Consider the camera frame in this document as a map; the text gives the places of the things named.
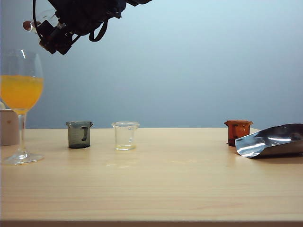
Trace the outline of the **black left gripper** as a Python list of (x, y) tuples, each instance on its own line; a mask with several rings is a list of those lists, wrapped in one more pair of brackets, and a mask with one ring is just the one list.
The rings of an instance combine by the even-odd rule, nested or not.
[(99, 28), (109, 19), (121, 18), (126, 8), (125, 0), (51, 0), (50, 4), (56, 10), (56, 16), (68, 31), (52, 26), (47, 20), (38, 25), (38, 32), (42, 36), (39, 45), (54, 54), (66, 54), (79, 39), (78, 35), (87, 35)]

